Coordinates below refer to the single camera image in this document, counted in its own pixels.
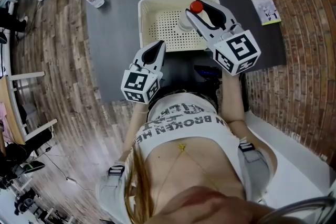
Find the brick-patterned floor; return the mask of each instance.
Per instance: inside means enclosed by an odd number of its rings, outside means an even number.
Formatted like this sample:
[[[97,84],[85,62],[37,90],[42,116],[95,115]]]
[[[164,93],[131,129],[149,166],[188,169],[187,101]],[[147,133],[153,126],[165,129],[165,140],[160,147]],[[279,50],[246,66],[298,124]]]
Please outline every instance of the brick-patterned floor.
[[[274,1],[282,18],[287,66],[247,75],[251,109],[332,165],[336,0]]]

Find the white crop top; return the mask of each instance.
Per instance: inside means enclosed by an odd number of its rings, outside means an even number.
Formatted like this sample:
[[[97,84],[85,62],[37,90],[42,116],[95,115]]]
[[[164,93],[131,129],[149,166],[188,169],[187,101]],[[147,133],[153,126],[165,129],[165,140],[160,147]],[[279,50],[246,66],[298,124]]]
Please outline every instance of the white crop top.
[[[272,174],[267,154],[255,150],[251,144],[240,143],[215,108],[201,97],[177,93],[158,100],[148,115],[148,122],[137,132],[135,141],[146,160],[155,147],[186,137],[206,137],[215,141],[243,184],[246,199],[256,201],[261,197]],[[131,224],[124,200],[130,158],[132,154],[125,163],[115,162],[96,187],[100,206],[116,223]]]

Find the gold necklace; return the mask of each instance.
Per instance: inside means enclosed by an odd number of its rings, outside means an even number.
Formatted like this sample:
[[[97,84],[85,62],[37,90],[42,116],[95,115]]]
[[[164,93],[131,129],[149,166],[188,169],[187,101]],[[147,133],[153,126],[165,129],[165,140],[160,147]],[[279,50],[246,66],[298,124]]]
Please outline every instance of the gold necklace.
[[[159,193],[157,194],[157,197],[156,197],[156,200],[155,200],[155,206],[154,206],[154,210],[153,210],[153,212],[155,212],[155,210],[156,210],[156,207],[157,207],[157,203],[158,203],[158,199],[159,199],[159,195],[160,195],[160,193],[161,193],[161,191],[162,191],[162,188],[163,188],[163,186],[164,186],[164,184],[166,183],[166,180],[167,180],[167,178],[168,178],[168,175],[170,174],[170,172],[171,172],[171,170],[173,169],[173,167],[174,167],[174,165],[175,165],[175,163],[176,163],[176,161],[179,159],[179,157],[182,155],[182,153],[183,152],[185,152],[186,154],[187,154],[187,156],[202,170],[202,172],[203,172],[203,174],[205,175],[205,177],[212,183],[212,185],[215,187],[215,189],[217,190],[217,191],[219,191],[219,189],[217,188],[217,186],[216,186],[216,184],[211,180],[211,178],[208,176],[208,174],[207,174],[207,172],[203,169],[203,167],[197,162],[197,161],[195,161],[191,156],[190,156],[190,154],[185,150],[185,148],[186,148],[186,144],[179,144],[179,149],[181,150],[181,152],[178,154],[178,156],[176,157],[176,159],[174,160],[174,162],[173,162],[173,164],[172,164],[172,166],[170,167],[170,169],[169,169],[169,171],[168,171],[168,173],[167,173],[167,175],[166,175],[166,177],[165,177],[165,179],[164,179],[164,181],[163,181],[163,183],[162,183],[162,185],[161,185],[161,187],[160,187],[160,191],[159,191]]]

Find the dark gray tabletop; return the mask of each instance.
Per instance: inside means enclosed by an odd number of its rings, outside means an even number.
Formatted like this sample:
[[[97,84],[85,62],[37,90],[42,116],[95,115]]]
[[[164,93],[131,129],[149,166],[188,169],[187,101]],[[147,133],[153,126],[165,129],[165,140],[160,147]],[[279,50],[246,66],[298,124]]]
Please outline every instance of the dark gray tabletop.
[[[140,49],[138,2],[140,0],[106,0],[99,9],[87,3],[91,57],[104,102],[124,99],[120,90],[125,69]],[[256,39],[261,56],[249,71],[286,64],[284,42],[279,24],[262,26],[251,0],[220,0],[229,8],[244,29]],[[169,52],[163,67],[165,83],[174,75],[188,78],[193,65],[216,66],[203,51]]]

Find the blonde hair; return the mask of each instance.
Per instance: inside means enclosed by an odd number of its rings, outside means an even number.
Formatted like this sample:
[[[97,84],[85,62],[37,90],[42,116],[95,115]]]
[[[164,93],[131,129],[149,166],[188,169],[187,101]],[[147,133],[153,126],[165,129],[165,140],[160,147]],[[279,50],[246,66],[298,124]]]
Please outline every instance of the blonde hair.
[[[144,224],[153,216],[154,204],[151,197],[151,182],[146,171],[141,149],[133,145],[133,159],[130,163],[130,174],[125,188],[125,204],[127,213],[134,224]],[[134,196],[132,182],[136,182],[135,207],[130,204],[130,197]]]

